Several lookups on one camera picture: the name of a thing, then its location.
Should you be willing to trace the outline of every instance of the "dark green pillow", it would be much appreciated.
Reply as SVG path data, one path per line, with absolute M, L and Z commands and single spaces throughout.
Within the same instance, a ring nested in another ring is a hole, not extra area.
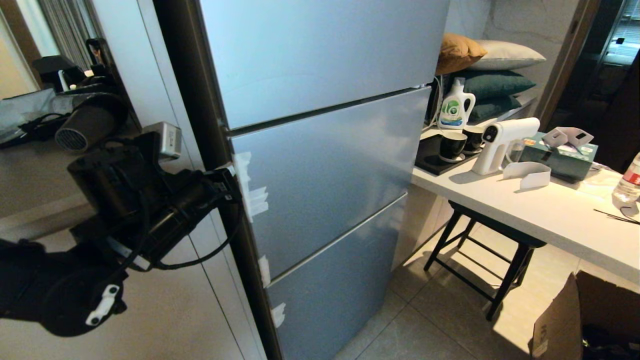
M 513 71 L 460 71 L 452 78 L 465 78 L 465 92 L 474 94 L 476 101 L 491 97 L 506 96 L 523 92 L 536 83 Z
M 476 101 L 476 105 L 469 115 L 469 123 L 477 124 L 521 106 L 516 98 L 510 95 Z

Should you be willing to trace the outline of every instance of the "stool leg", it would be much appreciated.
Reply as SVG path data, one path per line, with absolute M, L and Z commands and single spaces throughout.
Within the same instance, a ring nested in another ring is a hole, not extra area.
M 529 269 L 529 263 L 531 262 L 531 256 L 533 256 L 533 250 L 534 249 L 531 249 L 529 251 L 529 253 L 527 254 L 527 258 L 524 260 L 524 264 L 522 264 L 522 269 L 520 269 L 520 274 L 516 279 L 516 283 L 515 283 L 516 286 L 522 285 L 522 281 L 524 280 L 524 274 L 527 272 L 527 269 Z
M 493 298 L 493 302 L 491 304 L 491 309 L 486 315 L 486 319 L 491 321 L 493 318 L 493 314 L 498 310 L 498 306 L 502 303 L 502 300 L 509 292 L 509 288 L 511 284 L 513 284 L 513 280 L 518 275 L 518 271 L 524 265 L 524 261 L 527 259 L 527 255 L 529 254 L 529 247 L 523 244 L 518 245 L 518 250 L 516 250 L 516 254 L 511 260 L 511 265 L 509 266 L 509 270 L 507 270 L 507 274 L 504 276 L 504 280 L 502 280 L 502 284 L 498 289 L 498 293 Z
M 449 239 L 451 232 L 453 232 L 453 228 L 456 227 L 456 224 L 458 223 L 458 220 L 460 220 L 461 216 L 462 216 L 462 213 L 458 213 L 457 211 L 453 212 L 453 215 L 451 215 L 451 218 L 447 223 L 447 227 L 444 228 L 444 232 L 442 233 L 442 236 L 438 240 L 438 243 L 436 244 L 435 249 L 433 249 L 433 252 L 429 257 L 429 260 L 427 260 L 427 263 L 424 265 L 424 271 L 426 272 L 429 271 L 431 264 L 433 264 L 433 261 L 438 256 L 438 253 L 444 247 L 444 243 L 447 242 L 447 239 Z
M 469 220 L 469 224 L 467 225 L 467 228 L 462 232 L 462 236 L 460 237 L 460 241 L 458 242 L 458 249 L 460 249 L 462 247 L 462 244 L 465 243 L 467 236 L 469 236 L 475 224 L 476 224 L 476 221 L 474 219 Z

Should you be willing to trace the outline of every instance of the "refrigerator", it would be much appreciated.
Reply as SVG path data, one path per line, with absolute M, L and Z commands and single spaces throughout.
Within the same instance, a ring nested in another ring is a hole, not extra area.
M 382 305 L 449 7 L 156 2 L 269 358 L 332 359 Z

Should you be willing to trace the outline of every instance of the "green box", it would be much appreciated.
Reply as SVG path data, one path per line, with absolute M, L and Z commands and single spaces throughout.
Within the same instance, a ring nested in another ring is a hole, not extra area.
M 592 143 L 580 146 L 562 145 L 549 147 L 542 140 L 546 133 L 537 133 L 524 139 L 524 150 L 520 161 L 535 161 L 551 168 L 551 174 L 570 182 L 584 180 L 589 173 L 598 146 Z

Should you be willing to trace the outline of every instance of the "pillow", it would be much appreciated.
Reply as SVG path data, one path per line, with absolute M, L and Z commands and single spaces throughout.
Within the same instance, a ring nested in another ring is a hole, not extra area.
M 465 78 L 465 92 L 476 96 L 476 100 L 488 99 L 518 92 L 536 86 L 536 83 L 513 71 L 461 71 L 452 78 Z
M 436 75 L 460 71 L 486 54 L 477 42 L 458 34 L 445 33 L 440 45 Z
M 488 120 L 521 106 L 522 105 L 510 95 L 476 101 L 476 105 L 469 115 L 469 123 L 477 124 L 478 122 Z
M 539 52 L 512 42 L 478 40 L 477 43 L 486 49 L 487 54 L 471 65 L 469 70 L 520 69 L 547 60 Z

